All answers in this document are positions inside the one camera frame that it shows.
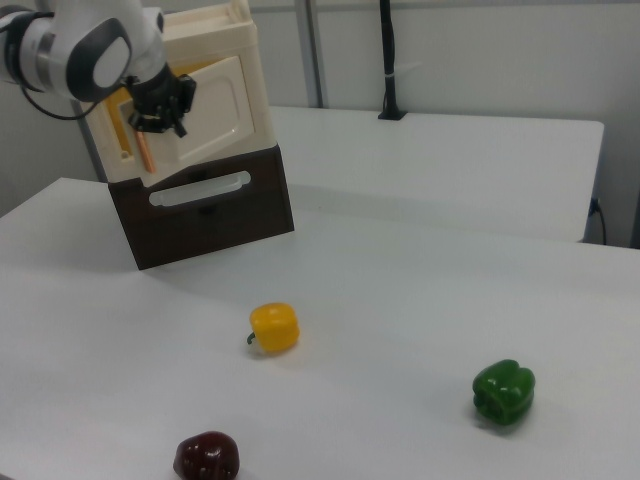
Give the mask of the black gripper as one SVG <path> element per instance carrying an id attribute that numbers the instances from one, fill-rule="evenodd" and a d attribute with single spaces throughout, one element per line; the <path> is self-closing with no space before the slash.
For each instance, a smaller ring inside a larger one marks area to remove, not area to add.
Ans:
<path id="1" fill-rule="evenodd" d="M 173 130 L 179 138 L 187 135 L 183 120 L 191 111 L 197 88 L 197 82 L 191 76 L 176 76 L 171 69 L 162 69 L 145 82 L 130 76 L 125 87 L 134 108 L 128 123 L 135 131 L 164 133 Z"/>

